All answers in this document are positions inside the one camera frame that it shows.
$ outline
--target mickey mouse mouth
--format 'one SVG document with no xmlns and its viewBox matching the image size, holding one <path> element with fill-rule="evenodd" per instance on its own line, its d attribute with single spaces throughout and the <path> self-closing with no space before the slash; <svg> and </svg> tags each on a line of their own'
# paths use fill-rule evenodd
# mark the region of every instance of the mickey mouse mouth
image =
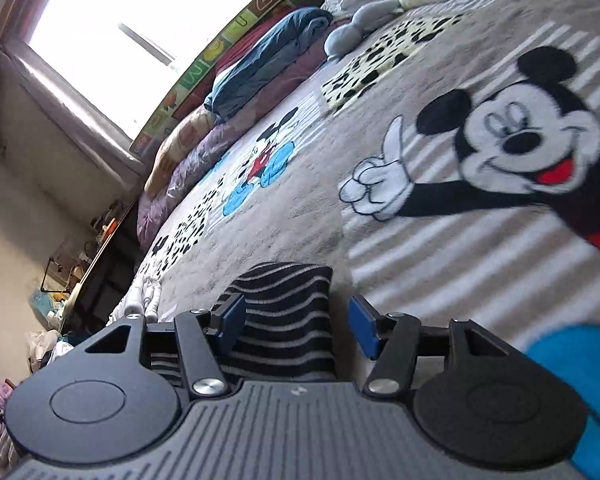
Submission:
<svg viewBox="0 0 600 480">
<path fill-rule="evenodd" d="M 535 173 L 529 173 L 528 177 L 533 180 L 536 184 L 543 184 L 545 186 L 554 186 L 555 184 L 563 184 L 567 182 L 572 176 L 574 171 L 573 165 L 573 152 L 570 152 L 564 159 L 560 160 L 557 164 L 554 164 L 550 168 L 545 170 L 536 171 Z"/>
</svg>

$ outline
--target cartoon hand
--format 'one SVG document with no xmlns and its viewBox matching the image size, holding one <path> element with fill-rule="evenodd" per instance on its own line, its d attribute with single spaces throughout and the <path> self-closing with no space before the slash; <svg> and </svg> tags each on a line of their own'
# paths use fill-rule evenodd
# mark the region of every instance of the cartoon hand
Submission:
<svg viewBox="0 0 600 480">
<path fill-rule="evenodd" d="M 402 163 L 402 117 L 389 126 L 382 143 L 382 157 L 360 162 L 340 189 L 340 199 L 355 212 L 378 221 L 393 217 L 409 197 L 413 183 Z"/>
</svg>

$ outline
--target ribbed gray surface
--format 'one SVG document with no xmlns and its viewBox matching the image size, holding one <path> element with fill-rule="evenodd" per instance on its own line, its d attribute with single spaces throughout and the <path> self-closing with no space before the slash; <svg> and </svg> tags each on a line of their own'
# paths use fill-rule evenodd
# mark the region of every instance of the ribbed gray surface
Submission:
<svg viewBox="0 0 600 480">
<path fill-rule="evenodd" d="M 497 473 L 455 462 L 422 440 L 406 412 L 350 383 L 245 382 L 229 399 L 198 402 L 146 455 L 101 469 L 25 462 L 13 480 L 582 480 L 567 463 Z"/>
</svg>

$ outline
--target mickey mouse ear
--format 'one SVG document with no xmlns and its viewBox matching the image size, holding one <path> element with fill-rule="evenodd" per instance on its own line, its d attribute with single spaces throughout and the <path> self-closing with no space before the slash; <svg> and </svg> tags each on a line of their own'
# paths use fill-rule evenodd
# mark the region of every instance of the mickey mouse ear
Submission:
<svg viewBox="0 0 600 480">
<path fill-rule="evenodd" d="M 567 51 L 540 46 L 520 56 L 518 70 L 534 82 L 559 83 L 575 76 L 578 65 Z"/>
</svg>

